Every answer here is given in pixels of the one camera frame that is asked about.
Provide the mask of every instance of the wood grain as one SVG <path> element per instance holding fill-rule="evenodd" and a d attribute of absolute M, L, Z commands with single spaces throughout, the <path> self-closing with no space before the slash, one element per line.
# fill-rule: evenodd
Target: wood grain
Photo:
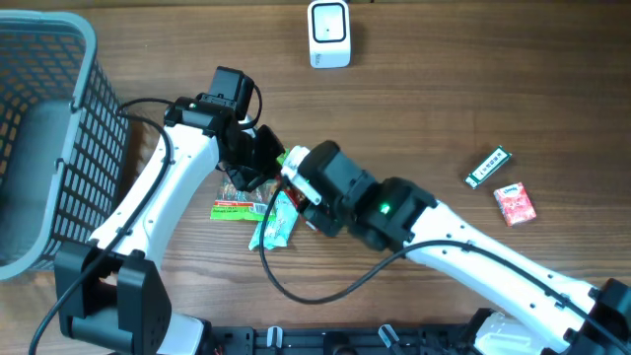
<path fill-rule="evenodd" d="M 287 147 L 337 141 L 378 178 L 416 181 L 485 233 L 595 285 L 631 283 L 631 8 L 618 5 L 354 5 L 352 65 L 309 65 L 304 6 L 85 10 L 124 99 L 194 96 L 214 69 L 261 88 L 262 121 Z M 151 107 L 160 111 L 160 107 Z M 462 176 L 498 144 L 512 163 L 471 190 Z M 538 218 L 507 228 L 492 189 L 522 181 Z M 467 320 L 479 296 L 399 261 L 347 299 L 284 299 L 247 250 L 254 225 L 210 221 L 217 177 L 199 187 L 162 276 L 175 310 L 217 325 L 379 325 Z M 291 290 L 330 294 L 385 257 L 303 224 L 270 264 Z M 50 274 L 0 284 L 0 354 L 24 353 L 54 301 Z M 62 338 L 42 353 L 104 353 Z"/>

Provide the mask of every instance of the green snack package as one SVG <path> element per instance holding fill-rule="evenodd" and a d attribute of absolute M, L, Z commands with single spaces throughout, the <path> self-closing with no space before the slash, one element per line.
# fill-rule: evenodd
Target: green snack package
<path fill-rule="evenodd" d="M 276 160 L 281 165 L 287 158 L 289 150 Z M 253 192 L 237 191 L 230 178 L 224 177 L 217 191 L 217 198 L 210 211 L 210 219 L 223 221 L 262 221 L 269 199 L 274 194 L 278 181 L 271 179 Z M 276 220 L 276 212 L 272 210 L 270 221 Z"/>

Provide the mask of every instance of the gray basket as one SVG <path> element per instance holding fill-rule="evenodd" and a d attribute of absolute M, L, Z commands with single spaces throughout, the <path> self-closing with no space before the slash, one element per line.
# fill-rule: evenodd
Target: gray basket
<path fill-rule="evenodd" d="M 130 127 L 90 24 L 0 11 L 0 280 L 51 269 L 113 210 Z"/>

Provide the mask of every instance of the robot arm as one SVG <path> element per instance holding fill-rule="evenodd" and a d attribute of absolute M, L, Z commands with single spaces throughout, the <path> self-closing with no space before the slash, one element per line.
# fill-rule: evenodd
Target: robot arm
<path fill-rule="evenodd" d="M 246 117 L 255 85 L 240 71 L 219 67 L 208 94 L 179 98 L 165 113 L 169 169 L 146 207 L 94 275 L 59 311 L 61 332 L 129 354 L 213 354 L 210 323 L 172 313 L 158 270 L 175 229 L 199 184 L 223 165 L 238 190 L 253 191 L 280 171 L 284 150 L 265 125 Z M 67 244 L 55 258 L 57 297 L 105 249 L 129 219 L 165 158 L 161 138 L 124 200 L 86 245 Z M 112 273 L 116 285 L 104 283 Z"/>
<path fill-rule="evenodd" d="M 592 329 L 586 331 L 590 325 L 585 317 L 567 306 L 572 303 L 578 312 L 592 316 L 604 309 L 616 310 L 616 317 L 600 320 L 609 322 L 629 319 L 631 309 L 626 301 L 605 306 L 606 297 L 597 294 L 610 293 L 610 288 L 599 291 L 587 282 L 536 264 L 476 230 L 413 182 L 391 177 L 378 183 L 330 141 L 311 151 L 294 148 L 281 174 L 298 192 L 295 202 L 303 216 L 326 235 L 334 237 L 347 227 L 371 249 L 427 245 L 408 252 L 406 258 L 450 275 L 513 316 L 515 319 L 497 314 L 478 326 L 474 346 L 482 354 L 540 354 L 545 348 L 562 353 L 576 344 L 577 337 L 585 340 L 590 336 L 595 343 L 600 342 L 593 344 L 594 349 L 600 346 L 600 350 L 617 353 L 601 335 L 594 336 Z M 498 258 L 472 252 L 473 248 Z M 561 296 L 561 301 L 506 263 L 547 286 Z M 629 295 L 628 288 L 615 298 L 627 297 L 620 295 Z M 622 321 L 616 326 L 625 329 L 621 338 L 628 341 L 629 324 Z M 579 347 L 583 351 L 592 349 L 584 344 Z"/>

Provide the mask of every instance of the green led light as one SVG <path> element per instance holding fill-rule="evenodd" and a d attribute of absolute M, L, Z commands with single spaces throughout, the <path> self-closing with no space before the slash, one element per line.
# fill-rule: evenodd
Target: green led light
<path fill-rule="evenodd" d="M 382 212 L 383 214 L 387 214 L 389 210 L 390 205 L 388 205 L 387 203 L 382 204 L 382 206 L 380 207 L 380 212 Z"/>

